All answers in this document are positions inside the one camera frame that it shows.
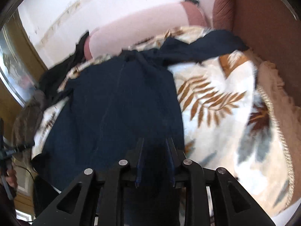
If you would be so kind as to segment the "left hand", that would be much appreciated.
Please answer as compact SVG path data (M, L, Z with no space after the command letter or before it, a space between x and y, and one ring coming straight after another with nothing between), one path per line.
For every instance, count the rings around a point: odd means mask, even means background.
M17 189L16 171L13 168L7 170L6 181L10 187Z

